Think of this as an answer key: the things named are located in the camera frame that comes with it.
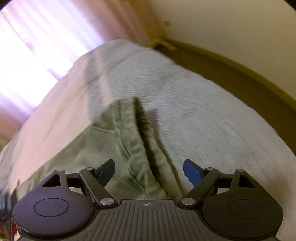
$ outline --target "fabric fold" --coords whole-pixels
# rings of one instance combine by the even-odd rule
[[[106,189],[116,199],[181,198],[172,169],[137,97],[118,99],[55,157],[17,188],[18,199],[55,169],[76,173],[115,161]]]

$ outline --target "white bedsheet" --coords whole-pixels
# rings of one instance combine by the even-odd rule
[[[11,192],[82,132],[115,98],[138,96],[178,173],[191,159],[222,173],[247,170],[282,206],[277,237],[296,237],[296,157],[253,109],[153,49],[110,41],[82,56],[0,154]]]

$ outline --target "sheer curtain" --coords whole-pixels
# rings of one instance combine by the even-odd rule
[[[145,0],[12,0],[0,12],[0,150],[85,53],[162,31]]]

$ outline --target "baseboard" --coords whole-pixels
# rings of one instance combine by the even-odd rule
[[[173,40],[173,39],[165,39],[165,41],[167,41],[168,43],[170,43],[176,47],[178,47],[178,46],[185,47],[185,48],[191,49],[193,51],[199,52],[201,54],[207,55],[213,59],[221,61],[221,62],[239,70],[240,72],[250,76],[254,80],[263,84],[265,87],[267,87],[269,90],[271,90],[277,96],[279,96],[282,100],[284,100],[294,110],[296,110],[296,100],[292,96],[290,96],[287,92],[282,90],[280,87],[278,87],[276,84],[274,84],[270,80],[266,79],[265,77],[263,77],[259,73],[255,72],[254,70],[244,66],[243,64],[240,64],[228,57],[225,57],[223,55],[220,55],[218,53],[215,53],[213,51],[207,50],[202,47],[198,47],[195,45],[191,45],[191,44],[180,42],[180,41]]]

